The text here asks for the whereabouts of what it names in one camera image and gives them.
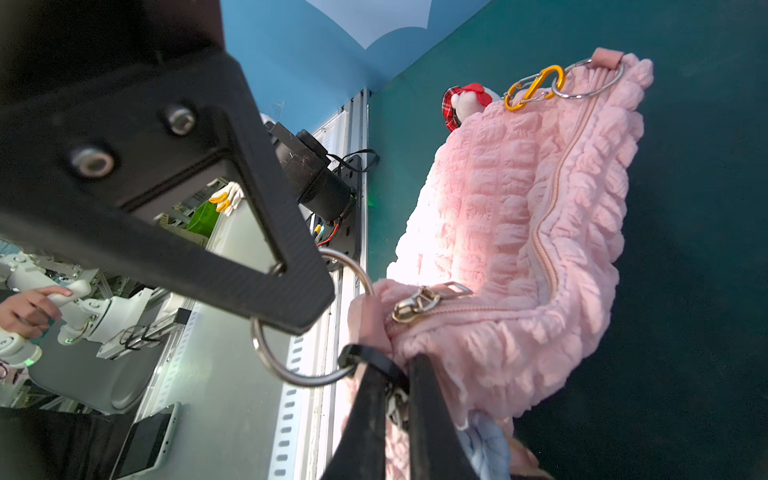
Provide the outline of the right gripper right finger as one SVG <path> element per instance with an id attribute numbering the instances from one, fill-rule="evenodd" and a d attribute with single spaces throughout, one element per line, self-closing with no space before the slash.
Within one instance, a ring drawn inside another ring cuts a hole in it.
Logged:
<path id="1" fill-rule="evenodd" d="M 409 362 L 410 478 L 478 479 L 459 441 L 430 358 Z"/>

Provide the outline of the black penguin plush charm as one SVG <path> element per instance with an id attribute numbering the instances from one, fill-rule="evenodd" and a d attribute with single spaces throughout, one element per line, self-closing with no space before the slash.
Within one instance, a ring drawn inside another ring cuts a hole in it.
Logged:
<path id="1" fill-rule="evenodd" d="M 553 479 L 532 451 L 485 412 L 471 411 L 457 435 L 480 479 Z"/>

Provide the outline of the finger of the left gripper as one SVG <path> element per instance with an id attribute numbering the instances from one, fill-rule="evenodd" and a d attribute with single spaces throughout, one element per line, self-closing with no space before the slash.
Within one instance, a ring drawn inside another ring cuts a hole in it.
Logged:
<path id="1" fill-rule="evenodd" d="M 208 50 L 4 106 L 2 234 L 141 281 L 124 252 L 140 228 L 196 246 L 155 217 L 215 177 L 243 187 L 206 153 L 214 140 L 203 106 L 242 91 L 251 94 L 239 63 Z"/>

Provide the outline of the pink puffy bag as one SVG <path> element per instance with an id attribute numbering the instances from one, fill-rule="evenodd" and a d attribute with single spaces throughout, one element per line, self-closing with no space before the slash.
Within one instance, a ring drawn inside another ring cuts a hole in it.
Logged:
<path id="1" fill-rule="evenodd" d="M 438 148 L 396 258 L 350 305 L 352 342 L 427 355 L 456 433 L 562 389 L 611 321 L 628 169 L 654 66 L 597 49 L 553 99 L 468 117 Z"/>

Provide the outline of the yellow carabiner clip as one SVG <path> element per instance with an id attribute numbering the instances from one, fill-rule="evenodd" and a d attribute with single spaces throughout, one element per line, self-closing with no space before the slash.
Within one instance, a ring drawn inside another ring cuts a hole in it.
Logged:
<path id="1" fill-rule="evenodd" d="M 528 104 L 553 99 L 555 89 L 561 90 L 567 75 L 563 67 L 551 65 L 536 74 L 513 83 L 503 96 L 505 108 L 510 111 L 524 109 Z"/>

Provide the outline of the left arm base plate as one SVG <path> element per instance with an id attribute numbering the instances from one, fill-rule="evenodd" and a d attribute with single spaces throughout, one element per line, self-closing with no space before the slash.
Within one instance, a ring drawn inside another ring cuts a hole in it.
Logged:
<path id="1" fill-rule="evenodd" d="M 378 163 L 375 150 L 339 156 L 305 130 L 293 134 L 272 121 L 265 127 L 314 243 L 358 260 L 363 175 Z"/>

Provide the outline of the white kitty plush charm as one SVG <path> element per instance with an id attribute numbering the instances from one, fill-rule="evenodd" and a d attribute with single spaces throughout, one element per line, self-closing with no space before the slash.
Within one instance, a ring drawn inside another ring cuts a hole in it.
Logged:
<path id="1" fill-rule="evenodd" d="M 479 83 L 449 88 L 442 98 L 442 115 L 447 129 L 455 131 L 468 117 L 483 112 L 499 100 L 497 93 Z"/>

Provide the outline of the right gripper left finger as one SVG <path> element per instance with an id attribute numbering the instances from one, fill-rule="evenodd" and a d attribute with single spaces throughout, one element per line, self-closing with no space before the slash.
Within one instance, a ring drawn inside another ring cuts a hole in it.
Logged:
<path id="1" fill-rule="evenodd" d="M 366 364 L 346 427 L 322 479 L 384 479 L 390 360 L 383 353 L 352 353 Z"/>

